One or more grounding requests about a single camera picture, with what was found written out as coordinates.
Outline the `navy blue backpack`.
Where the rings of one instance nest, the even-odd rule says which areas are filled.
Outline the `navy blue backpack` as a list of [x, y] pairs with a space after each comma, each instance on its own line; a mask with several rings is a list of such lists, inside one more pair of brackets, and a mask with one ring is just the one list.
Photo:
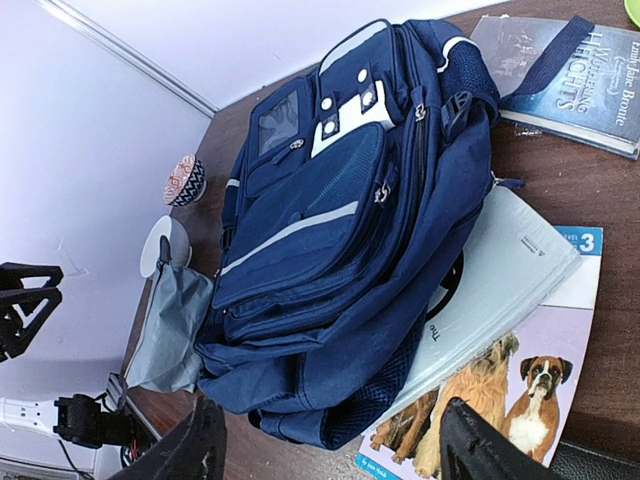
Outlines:
[[379, 418], [492, 187], [502, 104], [444, 20], [373, 21], [259, 103], [225, 187], [199, 389], [327, 450]]

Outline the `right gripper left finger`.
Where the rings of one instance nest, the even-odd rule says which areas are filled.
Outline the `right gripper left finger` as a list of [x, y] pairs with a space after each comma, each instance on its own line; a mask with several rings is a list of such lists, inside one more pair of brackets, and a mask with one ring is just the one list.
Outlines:
[[113, 479], [223, 479], [228, 433], [223, 410], [198, 397], [192, 412]]

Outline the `grey pencil pouch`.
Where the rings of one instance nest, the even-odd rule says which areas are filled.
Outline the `grey pencil pouch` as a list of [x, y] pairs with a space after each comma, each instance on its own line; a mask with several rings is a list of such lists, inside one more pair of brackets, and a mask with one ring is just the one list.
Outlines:
[[196, 336], [213, 297], [213, 282], [171, 260], [159, 260], [133, 355], [125, 369], [124, 387], [157, 393], [193, 393], [202, 359]]

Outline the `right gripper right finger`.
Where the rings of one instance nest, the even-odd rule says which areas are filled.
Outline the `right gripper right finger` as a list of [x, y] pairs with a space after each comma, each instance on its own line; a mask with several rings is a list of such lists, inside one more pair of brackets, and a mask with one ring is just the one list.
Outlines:
[[442, 479], [555, 478], [458, 397], [447, 403], [441, 417], [439, 443]]

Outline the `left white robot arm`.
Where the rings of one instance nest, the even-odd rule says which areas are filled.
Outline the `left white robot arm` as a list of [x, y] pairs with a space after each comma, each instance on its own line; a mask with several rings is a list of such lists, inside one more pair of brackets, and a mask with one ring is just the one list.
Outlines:
[[[53, 265], [5, 262], [1, 265], [1, 360], [24, 354], [49, 316], [62, 302], [58, 285], [63, 271]], [[126, 468], [142, 458], [157, 442], [152, 430], [126, 405], [125, 389], [107, 405], [106, 392], [27, 402], [3, 397], [1, 425], [11, 430], [36, 432], [59, 443], [99, 449], [119, 449]]]

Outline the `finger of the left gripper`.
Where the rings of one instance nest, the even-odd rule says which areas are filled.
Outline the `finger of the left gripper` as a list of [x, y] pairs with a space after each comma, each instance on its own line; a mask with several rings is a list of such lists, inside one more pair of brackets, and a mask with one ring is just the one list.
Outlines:
[[55, 265], [1, 264], [1, 361], [21, 356], [62, 302]]

